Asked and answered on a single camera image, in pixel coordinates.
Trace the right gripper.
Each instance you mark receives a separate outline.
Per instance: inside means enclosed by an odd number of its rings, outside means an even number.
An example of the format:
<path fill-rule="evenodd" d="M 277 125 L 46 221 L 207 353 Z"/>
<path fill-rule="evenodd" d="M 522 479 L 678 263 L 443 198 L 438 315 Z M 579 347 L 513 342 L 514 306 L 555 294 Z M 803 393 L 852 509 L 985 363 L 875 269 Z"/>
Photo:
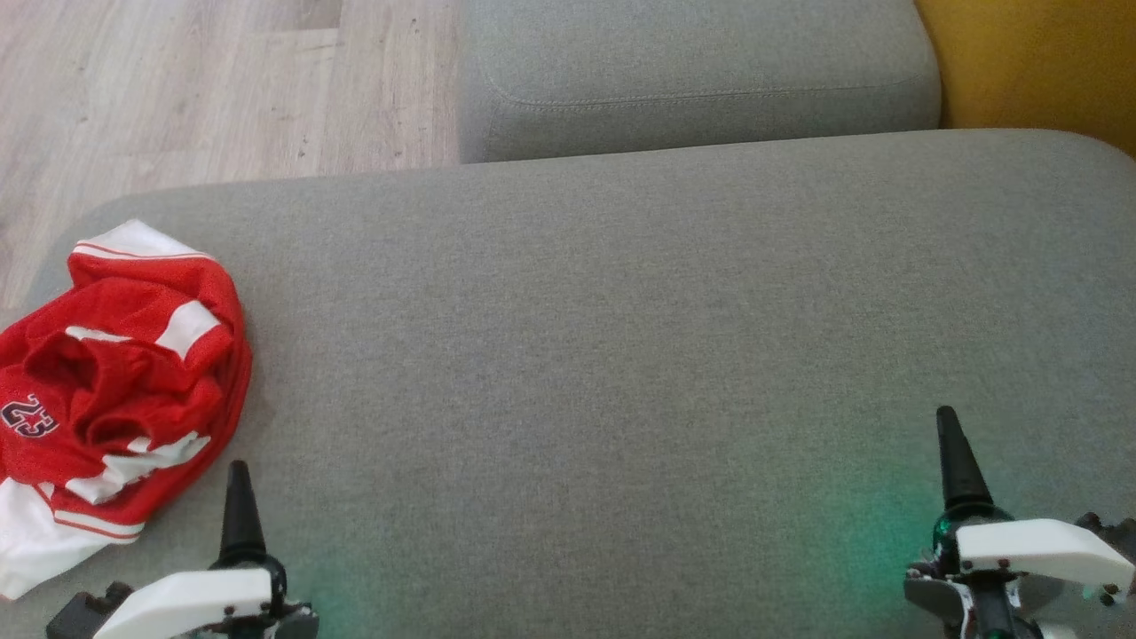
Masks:
<path fill-rule="evenodd" d="M 1136 594 L 1136 564 L 1084 526 L 1059 518 L 1010 518 L 994 507 L 955 409 L 936 409 L 943 513 L 932 547 L 910 564 L 908 603 L 939 619 L 946 639 L 1077 639 L 1071 628 L 1028 619 L 1030 576 L 1083 588 L 1083 598 L 1120 605 Z"/>

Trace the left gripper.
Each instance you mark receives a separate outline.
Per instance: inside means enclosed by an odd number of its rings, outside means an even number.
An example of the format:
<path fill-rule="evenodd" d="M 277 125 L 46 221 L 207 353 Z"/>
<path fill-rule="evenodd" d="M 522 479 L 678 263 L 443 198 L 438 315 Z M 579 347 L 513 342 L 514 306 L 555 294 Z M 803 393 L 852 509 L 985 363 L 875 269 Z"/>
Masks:
<path fill-rule="evenodd" d="M 287 572 L 267 555 L 245 460 L 228 468 L 219 567 L 131 592 L 93 639 L 318 639 L 312 604 L 289 599 Z"/>

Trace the red white basketball jersey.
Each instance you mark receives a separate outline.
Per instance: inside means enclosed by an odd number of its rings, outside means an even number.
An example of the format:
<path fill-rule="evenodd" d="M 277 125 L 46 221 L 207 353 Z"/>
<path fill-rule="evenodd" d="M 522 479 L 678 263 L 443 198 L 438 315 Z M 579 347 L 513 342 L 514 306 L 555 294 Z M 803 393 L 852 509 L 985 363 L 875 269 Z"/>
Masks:
<path fill-rule="evenodd" d="M 126 222 L 77 242 L 68 256 L 67 267 L 70 288 L 89 280 L 114 276 L 153 280 L 175 287 L 186 287 L 195 280 L 208 283 L 229 280 L 235 287 L 228 272 L 210 255 L 141 221 Z M 0 598 L 18 599 L 106 546 L 137 540 L 154 513 L 126 525 L 101 514 L 93 517 L 72 513 L 57 515 L 44 498 L 34 496 L 31 486 L 0 476 Z"/>

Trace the large yellow sofa back cushion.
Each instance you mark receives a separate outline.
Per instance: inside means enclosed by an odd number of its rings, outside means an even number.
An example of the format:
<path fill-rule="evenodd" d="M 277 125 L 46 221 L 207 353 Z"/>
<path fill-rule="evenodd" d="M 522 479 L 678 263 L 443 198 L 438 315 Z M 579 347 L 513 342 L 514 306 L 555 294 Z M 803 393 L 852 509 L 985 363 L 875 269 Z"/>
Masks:
<path fill-rule="evenodd" d="M 1096 138 L 1136 159 L 1136 0 L 914 0 L 944 127 Z"/>

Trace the wide grey sofa seat cushion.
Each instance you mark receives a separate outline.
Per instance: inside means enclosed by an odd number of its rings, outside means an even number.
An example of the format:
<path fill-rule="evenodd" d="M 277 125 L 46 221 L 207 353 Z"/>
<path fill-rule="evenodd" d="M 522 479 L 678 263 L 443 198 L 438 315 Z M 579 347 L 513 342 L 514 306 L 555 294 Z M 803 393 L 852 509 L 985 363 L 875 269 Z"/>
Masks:
<path fill-rule="evenodd" d="M 460 161 L 939 125 L 914 0 L 463 0 Z"/>

